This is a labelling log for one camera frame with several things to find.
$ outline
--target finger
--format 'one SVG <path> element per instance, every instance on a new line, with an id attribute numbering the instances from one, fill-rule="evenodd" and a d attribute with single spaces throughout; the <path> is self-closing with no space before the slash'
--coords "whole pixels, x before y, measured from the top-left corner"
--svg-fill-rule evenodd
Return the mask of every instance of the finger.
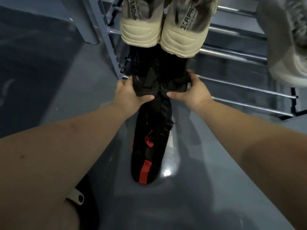
<path id="1" fill-rule="evenodd" d="M 119 80 L 116 84 L 116 88 L 121 88 L 125 85 L 125 80 Z"/>
<path id="2" fill-rule="evenodd" d="M 183 93 L 181 93 L 181 92 L 167 92 L 166 95 L 168 97 L 172 98 L 172 99 L 183 101 L 184 96 L 185 96 L 185 92 L 183 92 Z"/>
<path id="3" fill-rule="evenodd" d="M 125 85 L 130 85 L 130 86 L 132 86 L 132 76 L 130 76 L 130 77 L 126 80 Z"/>
<path id="4" fill-rule="evenodd" d="M 140 99 L 140 103 L 142 105 L 145 102 L 149 102 L 151 100 L 154 100 L 154 96 L 153 95 L 145 95 L 145 96 L 139 97 L 139 99 Z"/>
<path id="5" fill-rule="evenodd" d="M 199 77 L 195 73 L 190 73 L 191 86 L 195 85 L 196 82 L 200 81 Z"/>

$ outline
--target person's left hand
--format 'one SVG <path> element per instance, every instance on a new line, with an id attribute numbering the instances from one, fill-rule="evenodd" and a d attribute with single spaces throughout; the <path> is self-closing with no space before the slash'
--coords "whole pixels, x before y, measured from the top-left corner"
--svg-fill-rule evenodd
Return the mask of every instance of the person's left hand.
<path id="1" fill-rule="evenodd" d="M 136 96 L 132 86 L 132 77 L 129 77 L 127 80 L 117 82 L 113 105 L 119 107 L 126 118 L 129 118 L 138 111 L 142 104 L 153 99 L 153 95 Z"/>

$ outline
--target person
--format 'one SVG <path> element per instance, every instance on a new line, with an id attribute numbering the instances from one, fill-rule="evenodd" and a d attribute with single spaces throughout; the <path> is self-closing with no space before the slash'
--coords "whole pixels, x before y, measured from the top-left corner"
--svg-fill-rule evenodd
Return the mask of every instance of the person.
<path id="1" fill-rule="evenodd" d="M 215 102 L 205 84 L 190 76 L 189 91 L 168 96 L 200 115 L 294 228 L 306 229 L 307 136 Z M 137 97 L 129 78 L 118 81 L 107 107 L 0 139 L 1 229 L 44 229 L 61 206 L 68 210 L 65 197 L 125 120 L 153 98 Z"/>

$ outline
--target person's left arm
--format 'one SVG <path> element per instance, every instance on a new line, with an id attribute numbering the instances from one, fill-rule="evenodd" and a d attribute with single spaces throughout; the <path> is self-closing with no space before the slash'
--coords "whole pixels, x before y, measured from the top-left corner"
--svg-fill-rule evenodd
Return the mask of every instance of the person's left arm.
<path id="1" fill-rule="evenodd" d="M 0 139 L 0 225 L 35 229 L 96 162 L 120 126 L 152 100 L 119 81 L 113 104 Z"/>

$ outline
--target glossy gray floor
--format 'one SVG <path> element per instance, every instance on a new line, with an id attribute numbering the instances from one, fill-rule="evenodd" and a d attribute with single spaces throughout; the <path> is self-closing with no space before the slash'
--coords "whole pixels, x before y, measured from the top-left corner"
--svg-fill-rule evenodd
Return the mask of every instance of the glossy gray floor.
<path id="1" fill-rule="evenodd" d="M 66 22 L 0 10 L 0 137 L 111 102 L 117 79 L 103 43 L 83 43 Z M 227 44 L 236 47 L 244 42 Z M 274 90 L 265 68 L 208 56 L 197 59 L 201 62 L 192 60 L 191 67 L 201 75 Z M 274 96 L 247 94 L 216 83 L 208 87 L 221 98 L 287 108 Z M 140 185 L 130 175 L 136 115 L 90 170 L 100 229 L 292 229 L 199 116 L 176 101 L 172 106 L 176 124 L 156 181 Z M 280 124 L 307 129 L 304 116 Z"/>

